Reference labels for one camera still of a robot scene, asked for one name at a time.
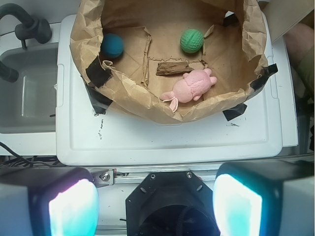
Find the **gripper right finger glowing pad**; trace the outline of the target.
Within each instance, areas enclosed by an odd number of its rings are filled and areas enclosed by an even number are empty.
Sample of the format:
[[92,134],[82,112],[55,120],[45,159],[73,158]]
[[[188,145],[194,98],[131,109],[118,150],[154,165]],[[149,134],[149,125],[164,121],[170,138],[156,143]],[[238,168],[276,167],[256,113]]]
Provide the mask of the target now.
[[229,161],[213,186],[223,236],[313,236],[315,164],[312,161]]

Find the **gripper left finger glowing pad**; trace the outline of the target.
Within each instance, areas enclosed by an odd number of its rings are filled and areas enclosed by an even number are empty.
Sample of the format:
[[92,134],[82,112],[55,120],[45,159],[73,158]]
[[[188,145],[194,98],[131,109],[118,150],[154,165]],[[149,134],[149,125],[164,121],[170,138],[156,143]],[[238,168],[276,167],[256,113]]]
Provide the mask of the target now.
[[85,168],[0,171],[2,236],[93,236],[98,214],[98,191]]

